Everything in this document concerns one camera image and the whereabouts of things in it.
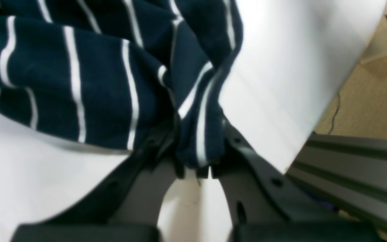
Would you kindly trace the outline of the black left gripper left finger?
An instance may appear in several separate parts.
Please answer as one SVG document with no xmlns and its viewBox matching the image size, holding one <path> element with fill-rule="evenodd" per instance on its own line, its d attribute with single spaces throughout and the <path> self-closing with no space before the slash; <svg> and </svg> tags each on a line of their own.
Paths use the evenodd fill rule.
<svg viewBox="0 0 387 242">
<path fill-rule="evenodd" d="M 22 224 L 13 242 L 158 242 L 160 209 L 181 170 L 179 122 L 169 118 L 80 201 L 51 218 Z"/>
</svg>

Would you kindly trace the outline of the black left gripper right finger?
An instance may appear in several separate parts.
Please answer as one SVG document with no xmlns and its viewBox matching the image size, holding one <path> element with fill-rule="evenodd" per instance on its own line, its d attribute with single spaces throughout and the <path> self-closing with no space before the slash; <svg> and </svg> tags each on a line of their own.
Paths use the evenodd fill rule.
<svg viewBox="0 0 387 242">
<path fill-rule="evenodd" d="M 379 242 L 372 225 L 341 218 L 262 158 L 227 118 L 225 153 L 212 165 L 232 220 L 230 242 Z"/>
</svg>

